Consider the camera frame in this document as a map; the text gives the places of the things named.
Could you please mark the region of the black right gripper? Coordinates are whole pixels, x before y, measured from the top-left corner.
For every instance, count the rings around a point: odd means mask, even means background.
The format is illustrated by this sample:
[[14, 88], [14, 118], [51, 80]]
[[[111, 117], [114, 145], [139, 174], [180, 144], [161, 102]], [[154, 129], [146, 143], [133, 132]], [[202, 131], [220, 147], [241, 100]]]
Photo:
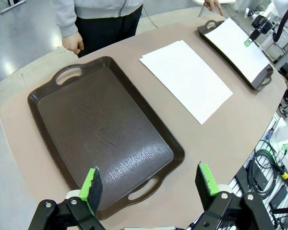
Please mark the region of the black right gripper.
[[257, 15], [257, 17], [252, 21], [252, 27], [254, 28], [254, 31], [244, 42], [245, 46], [249, 46], [260, 34], [266, 34], [270, 29], [272, 29], [272, 24], [266, 17]]

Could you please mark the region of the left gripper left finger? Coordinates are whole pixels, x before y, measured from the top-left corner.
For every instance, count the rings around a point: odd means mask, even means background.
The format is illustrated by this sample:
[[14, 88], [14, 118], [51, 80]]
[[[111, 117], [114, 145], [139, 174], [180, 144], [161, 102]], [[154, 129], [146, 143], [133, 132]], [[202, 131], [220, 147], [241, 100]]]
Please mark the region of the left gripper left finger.
[[91, 168], [77, 196], [64, 199], [61, 203], [42, 200], [31, 220], [32, 230], [66, 230], [78, 227], [80, 230], [103, 230], [96, 217], [103, 192], [98, 167]]

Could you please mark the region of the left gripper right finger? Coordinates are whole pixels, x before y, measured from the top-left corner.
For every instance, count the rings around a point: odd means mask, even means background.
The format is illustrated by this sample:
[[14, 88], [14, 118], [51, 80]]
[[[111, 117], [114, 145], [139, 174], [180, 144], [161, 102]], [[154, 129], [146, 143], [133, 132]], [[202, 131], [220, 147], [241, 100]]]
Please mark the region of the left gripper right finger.
[[217, 230], [223, 222], [228, 222], [238, 230], [274, 229], [257, 193], [247, 192], [239, 197], [221, 191], [207, 164], [198, 164], [195, 185], [204, 209], [194, 224], [195, 230]]

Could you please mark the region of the bystander bare hand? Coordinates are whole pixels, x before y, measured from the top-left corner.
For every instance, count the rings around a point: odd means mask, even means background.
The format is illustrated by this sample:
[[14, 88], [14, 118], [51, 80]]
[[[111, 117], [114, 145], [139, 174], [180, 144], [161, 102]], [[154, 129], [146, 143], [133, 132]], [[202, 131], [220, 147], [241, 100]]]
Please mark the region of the bystander bare hand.
[[219, 14], [221, 16], [224, 15], [219, 0], [204, 0], [204, 6], [211, 12], [214, 12], [216, 9], [218, 9]]

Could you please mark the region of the person's right hand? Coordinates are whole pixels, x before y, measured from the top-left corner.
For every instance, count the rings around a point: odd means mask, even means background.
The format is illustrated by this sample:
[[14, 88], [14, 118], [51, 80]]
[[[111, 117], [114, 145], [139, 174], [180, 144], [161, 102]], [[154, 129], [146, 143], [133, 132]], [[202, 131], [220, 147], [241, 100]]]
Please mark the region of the person's right hand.
[[67, 50], [72, 51], [75, 55], [78, 55], [82, 50], [84, 50], [83, 39], [78, 32], [70, 36], [63, 36], [62, 45]]

